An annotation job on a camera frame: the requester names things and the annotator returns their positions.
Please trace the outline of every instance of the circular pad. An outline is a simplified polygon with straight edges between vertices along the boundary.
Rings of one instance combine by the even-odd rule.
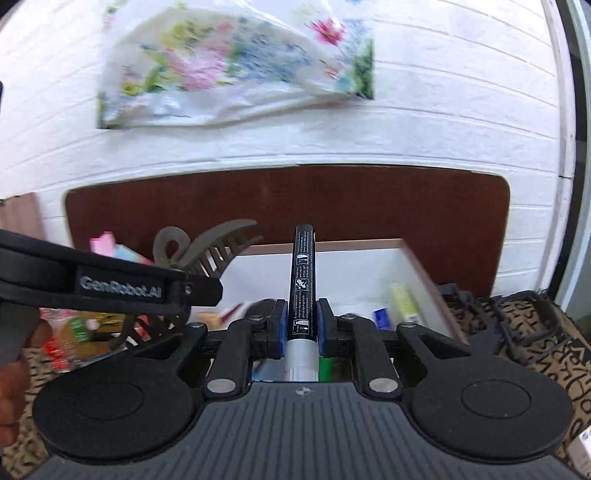
[[[551,379],[476,355],[430,365],[414,389],[411,410],[437,443],[485,461],[550,452],[573,413],[568,395]]]
[[[190,389],[166,362],[126,355],[50,382],[34,404],[48,448],[92,463],[156,453],[184,432],[194,411]]]
[[[512,419],[531,405],[527,391],[505,380],[481,380],[462,390],[462,403],[476,415],[490,419]]]

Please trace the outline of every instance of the gray ribbed base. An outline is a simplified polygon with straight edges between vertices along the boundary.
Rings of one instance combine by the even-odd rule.
[[[208,405],[184,439],[152,459],[97,467],[54,456],[29,478],[574,480],[580,477],[552,456],[518,465],[482,465],[454,457],[415,432],[399,405],[362,397],[351,383],[255,383],[238,400]]]

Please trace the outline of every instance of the plastic bag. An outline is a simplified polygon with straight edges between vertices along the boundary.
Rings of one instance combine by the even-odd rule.
[[[99,127],[206,125],[359,96],[361,0],[120,0],[105,13]]]
[[[125,315],[39,309],[41,318],[51,325],[53,336],[43,345],[52,368],[59,373],[94,363],[112,355],[108,341],[118,335]]]

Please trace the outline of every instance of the blue packaging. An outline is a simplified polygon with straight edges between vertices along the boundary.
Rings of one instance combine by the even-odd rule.
[[[378,330],[391,330],[390,318],[388,317],[388,310],[381,309],[374,312],[375,324],[378,326]]]

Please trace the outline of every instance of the green object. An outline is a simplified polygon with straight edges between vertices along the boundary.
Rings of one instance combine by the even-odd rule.
[[[318,381],[332,382],[332,358],[320,357],[318,361]]]
[[[353,78],[357,96],[374,99],[374,41],[371,40],[365,51],[353,61]]]
[[[82,317],[72,318],[72,320],[70,320],[70,326],[72,327],[72,332],[78,343],[85,343],[90,340],[88,330],[86,330]]]

